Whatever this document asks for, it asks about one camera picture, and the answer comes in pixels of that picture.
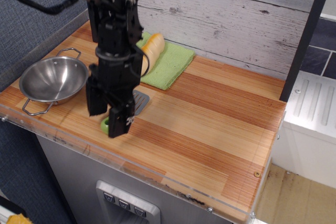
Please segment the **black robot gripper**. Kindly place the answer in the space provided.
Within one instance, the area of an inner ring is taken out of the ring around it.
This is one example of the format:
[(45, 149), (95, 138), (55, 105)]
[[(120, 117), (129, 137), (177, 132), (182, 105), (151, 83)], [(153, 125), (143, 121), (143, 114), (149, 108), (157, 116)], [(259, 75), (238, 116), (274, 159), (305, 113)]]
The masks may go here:
[(87, 108), (90, 116), (109, 110), (108, 136), (127, 134), (134, 121), (133, 89), (140, 84), (142, 54), (131, 54), (127, 59), (99, 59), (91, 64), (91, 75), (86, 83)]

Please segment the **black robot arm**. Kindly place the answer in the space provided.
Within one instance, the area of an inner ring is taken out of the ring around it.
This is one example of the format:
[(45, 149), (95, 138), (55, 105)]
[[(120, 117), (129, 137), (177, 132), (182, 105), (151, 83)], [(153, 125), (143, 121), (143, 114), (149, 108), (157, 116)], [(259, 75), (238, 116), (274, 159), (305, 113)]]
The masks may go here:
[(86, 83), (89, 114), (109, 113), (108, 136), (127, 134), (134, 119), (133, 90), (140, 84), (143, 28), (138, 0), (86, 0), (98, 64)]

